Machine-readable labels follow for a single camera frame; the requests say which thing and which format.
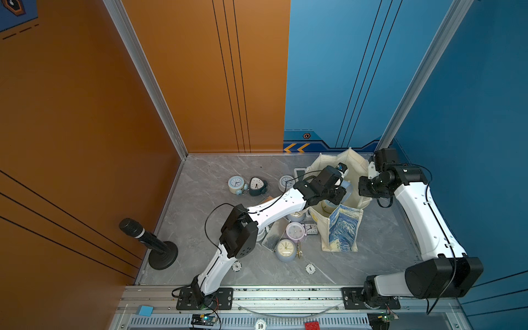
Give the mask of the light blue triangular clock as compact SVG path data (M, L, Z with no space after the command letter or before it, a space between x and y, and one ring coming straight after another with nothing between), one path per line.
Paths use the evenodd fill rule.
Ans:
M345 195L341 199L340 203L345 203L353 193L353 185L349 181L343 181L341 187L345 189Z

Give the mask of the cream canvas bag blue print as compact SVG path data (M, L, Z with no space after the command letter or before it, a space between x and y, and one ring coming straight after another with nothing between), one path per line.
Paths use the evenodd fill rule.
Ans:
M309 207L309 213L317 223L321 236L321 246L324 252L356 252L357 237L364 209L370 204L371 198L358 194L360 177L368 174L369 163L351 148L338 155L321 154L316 158L307 172L322 170L327 165L337 166L340 162L348 166L344 181L353 185L353 193L345 203L334 205L322 201Z

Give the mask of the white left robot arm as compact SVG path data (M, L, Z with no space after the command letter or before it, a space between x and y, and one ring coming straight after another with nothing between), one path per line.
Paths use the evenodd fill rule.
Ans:
M324 200L341 202L346 194L342 183L348 173L347 165L340 162L336 167L326 166L314 173L316 177L311 181L299 181L269 202L249 208L241 204L233 206L221 228L214 257L191 284L174 289L173 298L190 298L198 307L208 305L232 265L253 251L257 236L265 227Z

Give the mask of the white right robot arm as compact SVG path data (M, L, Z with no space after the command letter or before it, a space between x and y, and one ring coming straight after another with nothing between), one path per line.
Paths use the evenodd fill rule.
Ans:
M397 150L376 151L368 175L359 179L359 194L379 200L397 201L415 234L422 262L403 272L368 276L362 300L370 307L385 305L390 298L464 297L484 271L481 260L467 255L439 211L430 182L429 170L404 163Z

